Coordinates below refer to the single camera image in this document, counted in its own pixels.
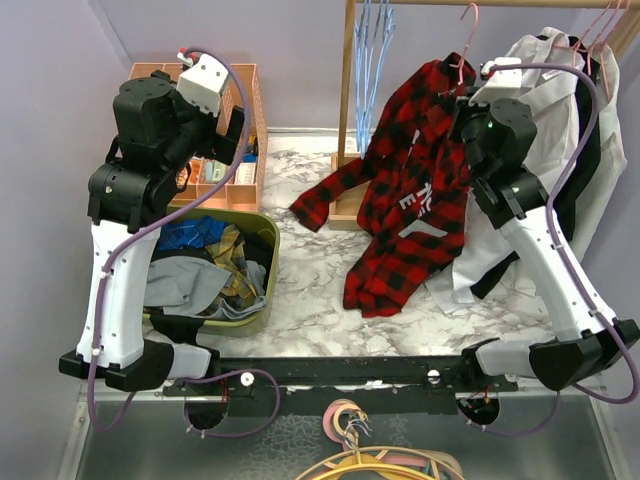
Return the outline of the pink wire hanger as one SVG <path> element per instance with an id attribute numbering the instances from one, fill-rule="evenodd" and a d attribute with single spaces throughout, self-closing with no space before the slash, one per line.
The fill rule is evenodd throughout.
<path id="1" fill-rule="evenodd" d="M 468 54 L 468 51 L 471 47 L 471 44 L 474 40 L 474 37 L 476 35 L 477 29 L 478 29 L 478 24 L 479 24 L 479 6 L 476 2 L 469 2 L 468 5 L 466 6 L 463 14 L 461 15 L 460 19 L 463 20 L 466 16 L 467 13 L 472 11 L 473 12 L 473 24 L 471 26 L 469 35 L 466 39 L 464 48 L 462 49 L 462 52 L 459 54 L 459 60 L 456 64 L 452 64 L 452 67 L 456 69 L 457 72 L 457 76 L 458 76 L 458 85 L 462 85 L 464 82 L 464 68 L 465 68 L 465 64 L 466 64 L 466 57 Z"/>

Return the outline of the red black plaid shirt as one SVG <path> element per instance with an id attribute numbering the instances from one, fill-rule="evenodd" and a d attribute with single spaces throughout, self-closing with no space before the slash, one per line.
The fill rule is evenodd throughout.
<path id="1" fill-rule="evenodd" d="M 290 205 L 301 225 L 318 231 L 332 202 L 366 185 L 356 221 L 371 241 L 346 274 L 345 309 L 395 315 L 461 253 L 469 185 L 464 148 L 449 131 L 456 98 L 475 79 L 456 52 L 423 64 L 387 100 L 364 156 Z"/>

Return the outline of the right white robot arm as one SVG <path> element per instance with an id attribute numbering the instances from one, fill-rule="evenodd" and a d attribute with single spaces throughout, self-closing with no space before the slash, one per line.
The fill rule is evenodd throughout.
<path id="1" fill-rule="evenodd" d="M 530 107 L 515 99 L 456 101 L 450 137 L 464 147 L 472 192 L 534 281 L 553 328 L 549 340 L 492 338 L 465 348 L 459 378 L 472 391 L 515 375 L 559 392 L 611 367 L 639 339 L 636 321 L 618 319 L 589 282 L 546 208 L 544 186 L 523 166 L 535 135 Z"/>

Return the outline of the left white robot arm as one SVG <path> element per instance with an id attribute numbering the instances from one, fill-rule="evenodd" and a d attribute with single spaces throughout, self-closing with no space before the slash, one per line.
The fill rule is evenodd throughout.
<path id="1" fill-rule="evenodd" d="M 247 104 L 234 107 L 225 134 L 217 131 L 221 98 L 238 83 L 230 67 L 201 67 L 178 79 L 160 70 L 123 83 L 113 101 L 117 134 L 88 182 L 93 240 L 89 308 L 77 346 L 63 354 L 60 373 L 136 392 L 186 378 L 206 395 L 220 385 L 216 352 L 146 340 L 143 300 L 160 229 L 174 220 L 168 205 L 178 174 L 193 156 L 237 166 L 250 134 Z"/>

